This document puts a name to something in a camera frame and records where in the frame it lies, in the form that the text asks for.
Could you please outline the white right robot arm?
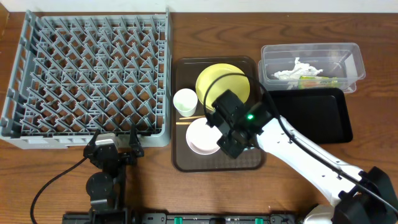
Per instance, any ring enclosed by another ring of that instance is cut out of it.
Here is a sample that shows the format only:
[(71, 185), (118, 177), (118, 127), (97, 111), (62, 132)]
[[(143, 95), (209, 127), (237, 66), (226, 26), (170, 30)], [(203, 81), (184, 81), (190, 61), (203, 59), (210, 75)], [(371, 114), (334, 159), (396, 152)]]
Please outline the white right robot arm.
[(213, 107), (213, 113), (188, 125), (188, 145), (216, 147), (232, 158), (256, 147), (284, 161), (330, 203), (311, 210), (304, 223), (397, 223), (397, 195), (389, 176), (378, 167), (365, 172), (309, 140), (279, 113), (269, 92), (247, 108), (226, 90)]

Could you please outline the white cup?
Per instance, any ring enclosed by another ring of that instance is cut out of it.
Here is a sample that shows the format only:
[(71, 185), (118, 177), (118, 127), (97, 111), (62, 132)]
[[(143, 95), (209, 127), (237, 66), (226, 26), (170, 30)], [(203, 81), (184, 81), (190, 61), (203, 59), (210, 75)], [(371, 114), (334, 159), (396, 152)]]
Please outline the white cup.
[(192, 116), (196, 111), (197, 103), (197, 94), (189, 88), (177, 91), (173, 97), (174, 107), (183, 117)]

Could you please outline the green wrapper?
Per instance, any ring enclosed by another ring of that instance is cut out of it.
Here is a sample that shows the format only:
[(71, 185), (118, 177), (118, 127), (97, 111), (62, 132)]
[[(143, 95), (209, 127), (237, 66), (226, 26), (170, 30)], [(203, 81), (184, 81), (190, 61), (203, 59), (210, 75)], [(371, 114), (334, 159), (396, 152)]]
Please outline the green wrapper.
[(298, 89), (307, 88), (339, 88), (340, 84), (336, 78), (301, 76), (298, 80)]

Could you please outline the white tissue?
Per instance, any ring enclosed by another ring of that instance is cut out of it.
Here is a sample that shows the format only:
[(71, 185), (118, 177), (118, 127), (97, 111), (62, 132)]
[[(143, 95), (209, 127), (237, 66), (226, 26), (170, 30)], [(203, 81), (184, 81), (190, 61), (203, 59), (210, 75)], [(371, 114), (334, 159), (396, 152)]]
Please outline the white tissue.
[(323, 69), (317, 69), (309, 63), (300, 62), (300, 58), (296, 57), (295, 65), (292, 70), (283, 70), (275, 72), (272, 76), (279, 80), (298, 80), (302, 76), (315, 77), (323, 72)]

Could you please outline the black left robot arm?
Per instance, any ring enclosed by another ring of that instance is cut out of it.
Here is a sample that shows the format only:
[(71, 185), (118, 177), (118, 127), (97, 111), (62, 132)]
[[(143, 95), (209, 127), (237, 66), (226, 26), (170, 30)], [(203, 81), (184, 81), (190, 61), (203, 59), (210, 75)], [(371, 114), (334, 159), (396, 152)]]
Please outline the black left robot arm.
[(135, 165), (136, 155), (132, 151), (119, 152), (115, 134), (102, 134), (96, 130), (83, 150), (88, 159), (100, 171), (86, 182), (90, 196), (89, 223), (133, 223), (132, 211), (125, 206), (126, 167)]

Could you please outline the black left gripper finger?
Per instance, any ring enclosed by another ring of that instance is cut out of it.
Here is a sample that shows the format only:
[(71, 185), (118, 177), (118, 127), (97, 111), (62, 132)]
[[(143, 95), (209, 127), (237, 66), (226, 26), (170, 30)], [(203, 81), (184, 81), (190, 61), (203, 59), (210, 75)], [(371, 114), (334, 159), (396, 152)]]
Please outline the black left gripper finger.
[(93, 137), (91, 138), (90, 142), (87, 145), (87, 148), (94, 148), (96, 146), (95, 141), (98, 137), (98, 135), (101, 133), (101, 131), (99, 129), (97, 129), (93, 135)]
[(137, 136), (136, 125), (132, 124), (129, 135), (129, 146), (136, 157), (144, 157), (144, 150)]

